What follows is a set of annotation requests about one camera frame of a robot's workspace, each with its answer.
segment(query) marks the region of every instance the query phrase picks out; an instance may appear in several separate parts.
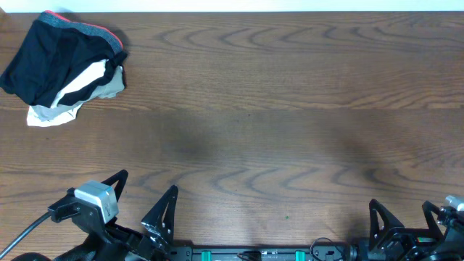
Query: red trim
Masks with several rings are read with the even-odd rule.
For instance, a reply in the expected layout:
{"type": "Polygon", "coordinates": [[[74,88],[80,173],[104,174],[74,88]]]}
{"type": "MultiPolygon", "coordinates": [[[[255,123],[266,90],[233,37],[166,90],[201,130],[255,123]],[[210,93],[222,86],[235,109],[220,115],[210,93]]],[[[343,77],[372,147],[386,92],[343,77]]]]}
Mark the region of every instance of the red trim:
{"type": "MultiPolygon", "coordinates": [[[[63,16],[57,14],[56,12],[53,12],[53,11],[50,11],[50,10],[46,10],[45,12],[46,12],[46,13],[49,13],[49,14],[51,14],[51,15],[54,15],[54,16],[58,17],[59,19],[64,20],[64,21],[66,21],[66,22],[72,22],[72,21],[69,21],[68,19],[64,18],[63,16]]],[[[98,25],[91,25],[91,24],[84,23],[84,22],[82,22],[82,24],[84,24],[84,25],[89,25],[89,26],[93,26],[93,27],[100,28],[100,29],[103,29],[103,30],[107,31],[107,32],[110,33],[114,38],[116,38],[117,41],[119,41],[119,44],[121,45],[121,48],[124,49],[124,46],[123,46],[122,41],[121,41],[114,33],[112,33],[110,30],[108,30],[108,29],[106,29],[106,28],[104,28],[104,27],[102,27],[102,26],[98,26],[98,25]]]]}

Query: wooden table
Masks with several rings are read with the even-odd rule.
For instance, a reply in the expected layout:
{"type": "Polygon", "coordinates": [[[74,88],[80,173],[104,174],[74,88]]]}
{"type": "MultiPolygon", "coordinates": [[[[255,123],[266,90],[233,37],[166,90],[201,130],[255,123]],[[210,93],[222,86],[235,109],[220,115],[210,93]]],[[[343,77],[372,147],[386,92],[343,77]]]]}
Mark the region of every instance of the wooden table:
{"type": "MultiPolygon", "coordinates": [[[[175,239],[303,245],[367,236],[368,202],[408,227],[464,187],[458,12],[64,14],[121,37],[127,89],[78,119],[29,128],[0,95],[0,247],[89,179],[129,179],[119,224],[180,189],[175,239]]],[[[0,69],[37,14],[0,27],[0,69]]],[[[80,244],[46,221],[7,256],[80,244]]]]}

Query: folded fabric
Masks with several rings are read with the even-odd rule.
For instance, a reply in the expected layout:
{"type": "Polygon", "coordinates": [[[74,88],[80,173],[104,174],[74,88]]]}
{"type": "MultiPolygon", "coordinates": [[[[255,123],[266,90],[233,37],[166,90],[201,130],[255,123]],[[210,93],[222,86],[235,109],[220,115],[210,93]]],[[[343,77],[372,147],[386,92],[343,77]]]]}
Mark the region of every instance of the folded fabric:
{"type": "Polygon", "coordinates": [[[54,108],[47,108],[41,105],[30,106],[27,118],[28,125],[49,127],[61,125],[63,123],[68,123],[76,118],[78,110],[85,102],[90,101],[91,99],[94,99],[96,97],[113,98],[116,96],[118,92],[124,90],[124,88],[125,86],[123,82],[123,67],[119,66],[117,67],[111,81],[107,85],[97,86],[94,92],[89,97],[89,99],[86,101],[79,101],[78,103],[72,106],[58,104],[54,108]]]}
{"type": "Polygon", "coordinates": [[[97,86],[111,81],[127,54],[120,40],[107,29],[71,22],[46,11],[35,20],[12,62],[0,77],[8,94],[26,104],[50,107],[64,86],[94,62],[107,60],[104,74],[60,101],[72,105],[89,99],[97,86]]]}

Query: gray cloth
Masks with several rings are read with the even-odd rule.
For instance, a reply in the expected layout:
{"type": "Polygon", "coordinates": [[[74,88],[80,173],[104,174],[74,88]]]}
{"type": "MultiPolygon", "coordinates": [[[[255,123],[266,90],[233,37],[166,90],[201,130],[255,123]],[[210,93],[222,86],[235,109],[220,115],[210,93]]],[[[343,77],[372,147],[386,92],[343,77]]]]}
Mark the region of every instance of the gray cloth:
{"type": "Polygon", "coordinates": [[[70,111],[76,108],[77,106],[80,106],[81,104],[88,102],[96,97],[116,97],[116,94],[122,90],[124,90],[123,68],[121,66],[118,66],[116,68],[115,74],[113,75],[113,79],[111,79],[111,81],[105,86],[96,87],[95,91],[92,93],[92,95],[87,101],[79,101],[72,106],[58,104],[57,107],[53,109],[41,105],[36,105],[32,106],[32,109],[34,110],[34,112],[37,113],[41,121],[53,120],[56,116],[62,114],[63,112],[70,111]]]}

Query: white wall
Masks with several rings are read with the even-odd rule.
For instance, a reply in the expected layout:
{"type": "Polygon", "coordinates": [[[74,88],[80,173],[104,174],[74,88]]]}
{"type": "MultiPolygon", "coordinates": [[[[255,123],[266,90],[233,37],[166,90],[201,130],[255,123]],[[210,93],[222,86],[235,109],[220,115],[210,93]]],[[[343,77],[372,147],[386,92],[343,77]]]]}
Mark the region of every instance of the white wall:
{"type": "Polygon", "coordinates": [[[5,12],[464,11],[464,0],[0,0],[5,12]]]}

